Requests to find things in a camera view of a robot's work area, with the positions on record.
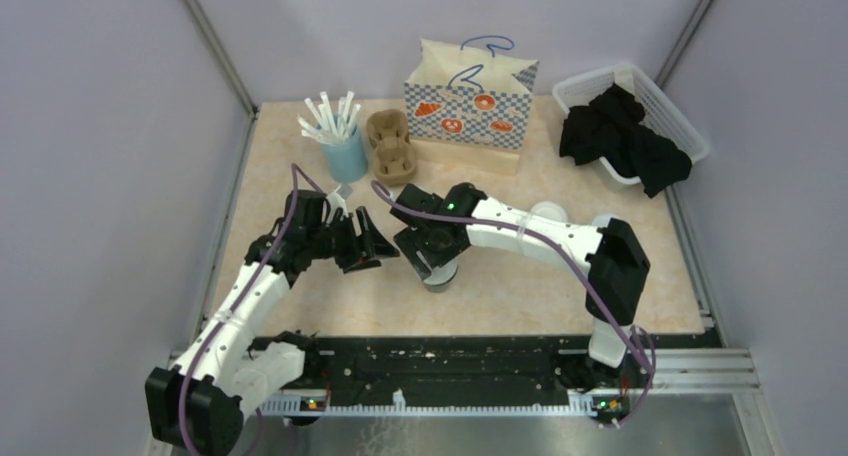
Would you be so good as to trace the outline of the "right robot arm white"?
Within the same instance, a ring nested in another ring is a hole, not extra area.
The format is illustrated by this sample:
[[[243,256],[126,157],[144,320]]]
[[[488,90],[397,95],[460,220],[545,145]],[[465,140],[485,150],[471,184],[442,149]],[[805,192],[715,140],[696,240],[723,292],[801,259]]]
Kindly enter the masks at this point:
[[[650,261],[631,225],[600,216],[590,225],[552,219],[520,210],[486,194],[470,182],[447,196],[407,184],[392,195],[380,183],[373,191],[404,223],[393,240],[425,287],[438,292],[458,272],[460,255],[471,247],[520,254],[570,270],[586,291],[593,316],[586,373],[600,388],[612,388],[627,373],[631,354],[650,373],[655,368],[633,322],[645,288]]]

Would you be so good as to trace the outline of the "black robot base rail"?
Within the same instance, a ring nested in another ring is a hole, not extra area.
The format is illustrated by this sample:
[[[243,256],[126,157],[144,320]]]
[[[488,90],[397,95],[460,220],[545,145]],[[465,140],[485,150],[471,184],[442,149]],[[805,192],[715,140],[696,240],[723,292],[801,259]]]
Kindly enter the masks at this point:
[[[281,386],[285,396],[313,396],[302,409],[355,410],[563,409],[578,396],[601,394],[590,411],[629,409],[623,398],[649,380],[627,355],[616,369],[588,355],[586,336],[319,337],[286,331],[259,337],[254,361],[274,343],[306,354],[302,376]]]

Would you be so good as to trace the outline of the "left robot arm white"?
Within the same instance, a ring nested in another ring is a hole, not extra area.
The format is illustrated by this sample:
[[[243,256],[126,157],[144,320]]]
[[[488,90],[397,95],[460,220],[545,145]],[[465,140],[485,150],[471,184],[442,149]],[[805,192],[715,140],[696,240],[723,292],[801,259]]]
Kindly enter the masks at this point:
[[[244,423],[283,386],[308,389],[320,362],[302,344],[272,342],[248,358],[271,311],[316,260],[343,273],[380,266],[398,250],[364,207],[349,212],[343,198],[297,190],[272,229],[248,247],[228,296],[207,326],[169,367],[154,368],[145,397],[154,439],[195,455],[227,455]]]

